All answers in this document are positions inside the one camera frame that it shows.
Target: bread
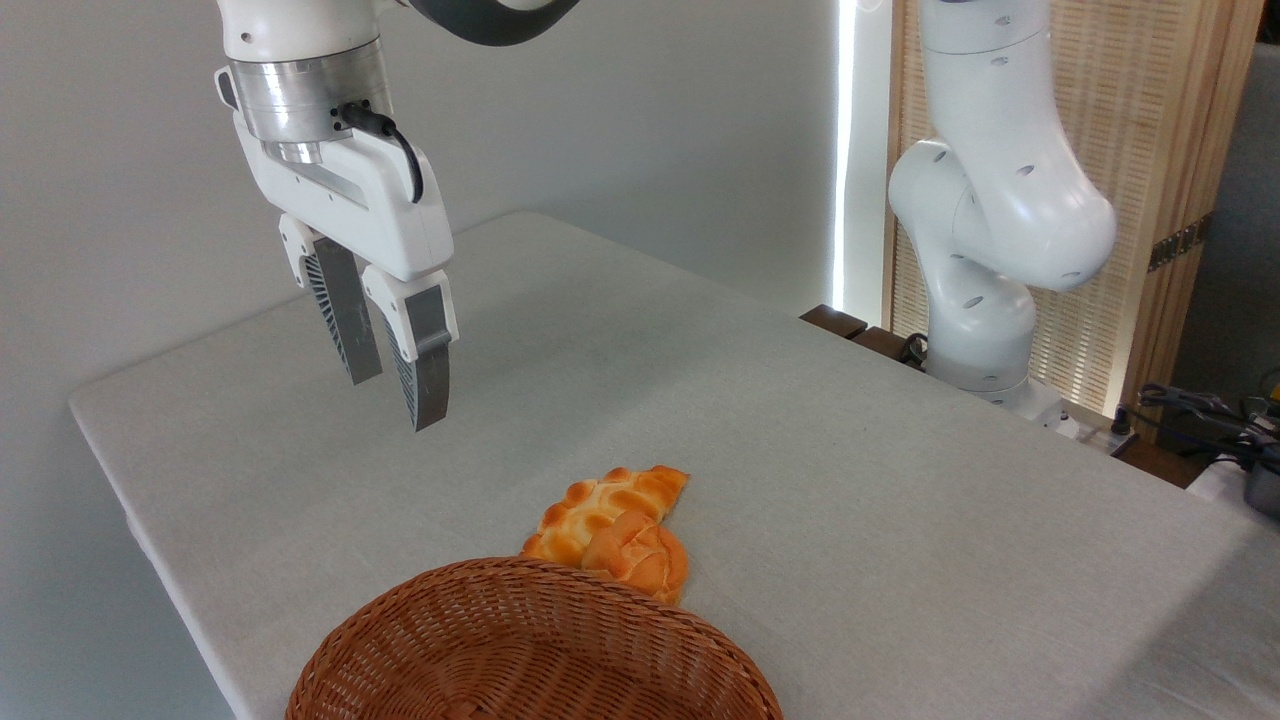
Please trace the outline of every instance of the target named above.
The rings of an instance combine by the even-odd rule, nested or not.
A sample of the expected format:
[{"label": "bread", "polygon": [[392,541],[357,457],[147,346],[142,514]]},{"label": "bread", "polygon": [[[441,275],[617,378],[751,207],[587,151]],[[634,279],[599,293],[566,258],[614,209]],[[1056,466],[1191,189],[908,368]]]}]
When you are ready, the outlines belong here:
[{"label": "bread", "polygon": [[676,605],[689,577],[689,555],[671,530],[639,510],[628,510],[595,533],[582,553],[582,569]]},{"label": "bread", "polygon": [[564,500],[547,509],[538,532],[520,553],[580,568],[582,553],[596,532],[612,527],[627,510],[641,512],[654,524],[660,523],[676,505],[686,482],[689,475],[685,473],[655,465],[641,473],[614,468],[599,480],[573,483],[564,491]]}]

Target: light strip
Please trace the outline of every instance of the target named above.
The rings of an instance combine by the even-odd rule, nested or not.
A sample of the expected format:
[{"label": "light strip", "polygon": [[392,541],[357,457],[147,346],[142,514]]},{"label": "light strip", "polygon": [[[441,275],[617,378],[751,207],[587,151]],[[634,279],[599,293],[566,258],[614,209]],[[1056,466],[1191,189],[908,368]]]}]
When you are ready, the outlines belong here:
[{"label": "light strip", "polygon": [[854,129],[854,31],[856,0],[837,0],[836,45],[836,176],[831,228],[831,306],[845,309],[845,196],[849,190],[849,150]]}]

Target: white wall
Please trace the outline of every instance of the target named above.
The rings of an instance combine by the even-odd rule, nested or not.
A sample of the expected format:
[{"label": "white wall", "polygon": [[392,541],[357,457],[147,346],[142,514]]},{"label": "white wall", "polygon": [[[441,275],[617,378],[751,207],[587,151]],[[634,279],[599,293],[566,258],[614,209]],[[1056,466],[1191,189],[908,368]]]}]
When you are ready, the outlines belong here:
[{"label": "white wall", "polygon": [[[384,42],[456,229],[541,210],[800,313],[829,295],[835,17],[588,0],[486,50],[403,10]],[[298,292],[219,36],[212,0],[0,5],[0,719],[229,716],[65,406]]]}]

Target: wooden block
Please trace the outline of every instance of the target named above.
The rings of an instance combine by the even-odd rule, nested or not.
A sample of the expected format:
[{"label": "wooden block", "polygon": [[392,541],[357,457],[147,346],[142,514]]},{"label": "wooden block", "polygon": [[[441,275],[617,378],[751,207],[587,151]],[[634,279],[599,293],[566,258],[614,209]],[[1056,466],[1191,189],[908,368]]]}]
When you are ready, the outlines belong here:
[{"label": "wooden block", "polygon": [[897,337],[884,328],[870,328],[859,333],[859,336],[854,338],[854,342],[868,350],[874,350],[876,352],[879,352],[884,357],[890,357],[892,360],[900,360],[902,357],[904,348],[906,348],[905,338]]},{"label": "wooden block", "polygon": [[800,315],[800,319],[810,325],[817,325],[846,340],[852,340],[855,336],[867,329],[867,323],[864,320],[859,320],[852,315],[846,315],[829,305],[819,305],[804,315]]},{"label": "wooden block", "polygon": [[1117,456],[1123,462],[1187,489],[1204,471],[1204,462],[1180,457],[1165,448],[1135,442]]}]

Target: golden bread crust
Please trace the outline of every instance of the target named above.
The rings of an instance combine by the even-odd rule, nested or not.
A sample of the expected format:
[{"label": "golden bread crust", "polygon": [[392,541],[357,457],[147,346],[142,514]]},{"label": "golden bread crust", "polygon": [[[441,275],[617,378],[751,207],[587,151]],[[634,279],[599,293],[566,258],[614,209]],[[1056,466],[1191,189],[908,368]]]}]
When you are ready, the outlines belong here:
[{"label": "golden bread crust", "polygon": [[655,465],[639,473],[614,468],[599,480],[573,483],[564,498],[543,514],[521,555],[579,568],[591,538],[613,527],[618,516],[634,511],[657,525],[671,512],[687,482],[687,474]]}]

